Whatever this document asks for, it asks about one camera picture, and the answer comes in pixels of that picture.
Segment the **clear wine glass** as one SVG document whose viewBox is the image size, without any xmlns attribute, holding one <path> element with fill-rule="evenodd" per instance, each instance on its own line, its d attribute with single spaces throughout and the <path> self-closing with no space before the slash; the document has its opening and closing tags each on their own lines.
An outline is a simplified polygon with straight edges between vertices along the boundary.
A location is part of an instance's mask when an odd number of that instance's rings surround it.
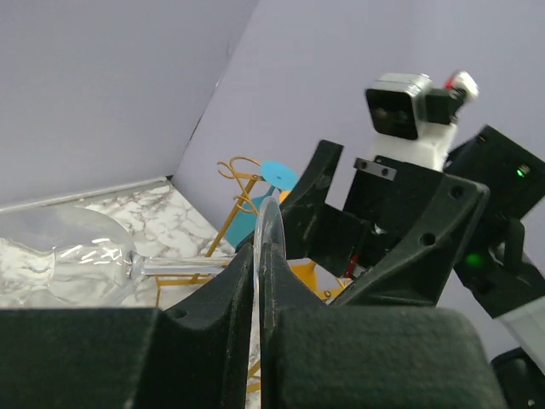
<svg viewBox="0 0 545 409">
<path fill-rule="evenodd" d="M 135 308 L 126 302 L 146 278 L 212 266 L 220 274 L 237 254 L 145 257 L 119 223 L 94 210 L 61 206 L 8 213 L 1 217 L 1 313 Z"/>
</svg>

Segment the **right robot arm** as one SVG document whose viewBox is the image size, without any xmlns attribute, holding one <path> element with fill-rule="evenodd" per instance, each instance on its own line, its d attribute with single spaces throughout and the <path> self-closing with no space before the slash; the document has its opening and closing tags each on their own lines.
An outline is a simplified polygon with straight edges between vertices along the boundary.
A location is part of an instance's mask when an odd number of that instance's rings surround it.
<svg viewBox="0 0 545 409">
<path fill-rule="evenodd" d="M 492 362 L 508 405 L 543 407 L 544 278 L 522 220 L 544 196 L 544 163 L 485 126 L 437 169 L 391 152 L 358 159 L 337 209 L 326 196 L 341 151 L 321 141 L 281 204 L 288 257 L 350 278 L 339 305 L 431 307 L 456 274 L 519 343 Z"/>
</svg>

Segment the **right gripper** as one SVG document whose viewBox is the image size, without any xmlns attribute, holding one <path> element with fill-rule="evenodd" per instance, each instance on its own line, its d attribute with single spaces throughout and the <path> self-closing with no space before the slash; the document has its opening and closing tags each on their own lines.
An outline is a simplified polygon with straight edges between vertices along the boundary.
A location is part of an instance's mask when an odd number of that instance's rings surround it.
<svg viewBox="0 0 545 409">
<path fill-rule="evenodd" d="M 436 305 L 484 211 L 489 188 L 381 158 L 358 163 L 338 208 L 326 197 L 343 148 L 321 140 L 280 205 L 293 257 L 310 258 L 337 277 L 371 268 L 331 307 Z"/>
</svg>

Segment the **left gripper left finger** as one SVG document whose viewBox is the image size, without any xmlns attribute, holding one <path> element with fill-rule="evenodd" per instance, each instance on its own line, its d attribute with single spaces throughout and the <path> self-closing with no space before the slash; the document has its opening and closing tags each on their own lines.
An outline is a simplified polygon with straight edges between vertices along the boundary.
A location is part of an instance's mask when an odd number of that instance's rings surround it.
<svg viewBox="0 0 545 409">
<path fill-rule="evenodd" d="M 4 408 L 241 408 L 253 249 L 167 310 L 1 313 Z"/>
</svg>

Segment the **gold wire glass rack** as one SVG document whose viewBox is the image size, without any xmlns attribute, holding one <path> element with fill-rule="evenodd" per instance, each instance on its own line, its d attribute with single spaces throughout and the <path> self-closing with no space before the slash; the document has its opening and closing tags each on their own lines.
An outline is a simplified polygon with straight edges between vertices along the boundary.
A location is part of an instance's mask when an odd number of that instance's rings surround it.
<svg viewBox="0 0 545 409">
<path fill-rule="evenodd" d="M 212 244 L 210 245 L 210 248 L 206 252 L 205 256 L 210 257 L 215 251 L 218 244 L 223 239 L 222 237 L 219 236 L 219 232 L 214 238 L 214 240 L 212 241 Z M 203 273 L 195 273 L 195 274 L 189 274 L 189 275 L 186 274 L 186 276 L 187 278 L 174 278 L 174 276 L 169 277 L 169 276 L 154 275 L 153 277 L 155 279 L 155 284 L 157 287 L 155 306 L 156 307 L 159 306 L 162 290 L 165 288 L 168 288 L 169 286 L 205 284 L 206 282 L 211 280 L 211 277 L 210 278 L 206 277 L 206 275 Z M 260 374 L 258 373 L 260 370 L 260 361 L 250 360 L 250 363 L 251 363 L 251 366 L 248 370 L 247 388 L 246 388 L 247 397 L 254 396 L 257 394 L 257 392 L 261 392 L 261 377 L 260 377 Z"/>
</svg>

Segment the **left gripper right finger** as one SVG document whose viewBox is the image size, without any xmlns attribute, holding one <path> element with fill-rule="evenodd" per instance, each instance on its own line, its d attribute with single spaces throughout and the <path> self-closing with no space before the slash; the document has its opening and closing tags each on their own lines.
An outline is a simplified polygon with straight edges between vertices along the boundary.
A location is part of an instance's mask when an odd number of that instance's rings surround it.
<svg viewBox="0 0 545 409">
<path fill-rule="evenodd" d="M 259 257 L 265 408 L 503 408 L 479 336 L 443 308 L 331 307 L 280 245 Z"/>
</svg>

